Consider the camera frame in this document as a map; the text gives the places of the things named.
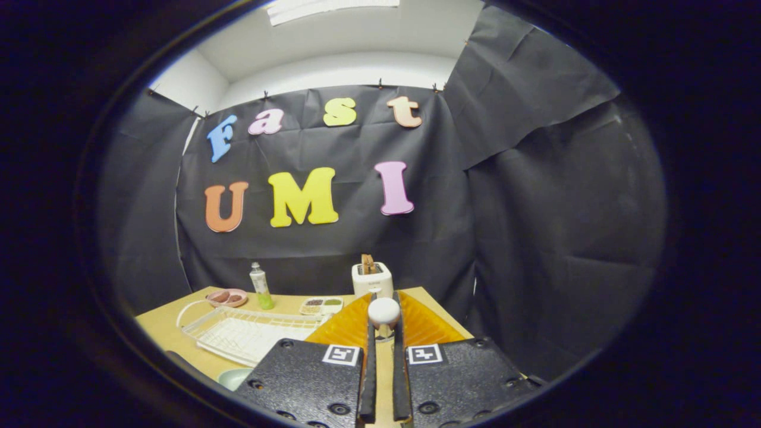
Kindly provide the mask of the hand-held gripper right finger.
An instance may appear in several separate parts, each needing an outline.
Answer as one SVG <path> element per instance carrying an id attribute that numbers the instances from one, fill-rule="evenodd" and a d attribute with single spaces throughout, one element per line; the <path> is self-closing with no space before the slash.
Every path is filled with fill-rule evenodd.
<path id="1" fill-rule="evenodd" d="M 465 338 L 406 292 L 394 332 L 392 417 L 403 427 L 452 427 L 516 406 L 544 387 L 490 338 Z"/>

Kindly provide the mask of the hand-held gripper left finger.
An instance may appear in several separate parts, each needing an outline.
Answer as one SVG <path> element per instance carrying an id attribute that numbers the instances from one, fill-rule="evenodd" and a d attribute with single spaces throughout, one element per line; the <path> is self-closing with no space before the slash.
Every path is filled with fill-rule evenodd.
<path id="1" fill-rule="evenodd" d="M 309 426 L 364 427 L 376 421 L 377 356 L 367 309 L 354 300 L 306 339 L 280 339 L 236 394 Z"/>

